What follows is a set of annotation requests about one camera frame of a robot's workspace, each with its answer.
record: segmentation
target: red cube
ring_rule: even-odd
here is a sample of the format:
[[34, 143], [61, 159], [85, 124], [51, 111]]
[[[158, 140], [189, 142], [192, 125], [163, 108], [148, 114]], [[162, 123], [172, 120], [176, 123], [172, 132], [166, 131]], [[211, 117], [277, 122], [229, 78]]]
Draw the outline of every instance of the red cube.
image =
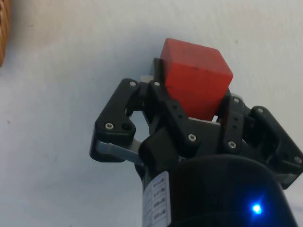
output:
[[161, 59], [171, 97], [188, 117], [211, 121], [233, 77], [220, 52], [167, 38]]

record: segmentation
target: sticker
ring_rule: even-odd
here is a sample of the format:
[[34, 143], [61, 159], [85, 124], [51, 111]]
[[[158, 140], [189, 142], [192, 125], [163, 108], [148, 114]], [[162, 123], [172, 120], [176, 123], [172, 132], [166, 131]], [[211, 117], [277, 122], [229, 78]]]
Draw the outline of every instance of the sticker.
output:
[[143, 193], [143, 227], [167, 227], [170, 223], [169, 173], [165, 171]]

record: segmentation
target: white background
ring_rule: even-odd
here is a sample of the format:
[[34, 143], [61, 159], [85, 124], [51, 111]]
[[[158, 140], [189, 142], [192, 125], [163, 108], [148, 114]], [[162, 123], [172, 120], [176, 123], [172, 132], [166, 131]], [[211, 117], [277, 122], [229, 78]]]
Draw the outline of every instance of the white background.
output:
[[[97, 163], [89, 145], [120, 80], [147, 74], [166, 37], [220, 50], [231, 91], [266, 106], [303, 149], [303, 1], [12, 1], [0, 69], [1, 226], [141, 227], [133, 165]], [[302, 189], [299, 178], [285, 192], [300, 226]]]

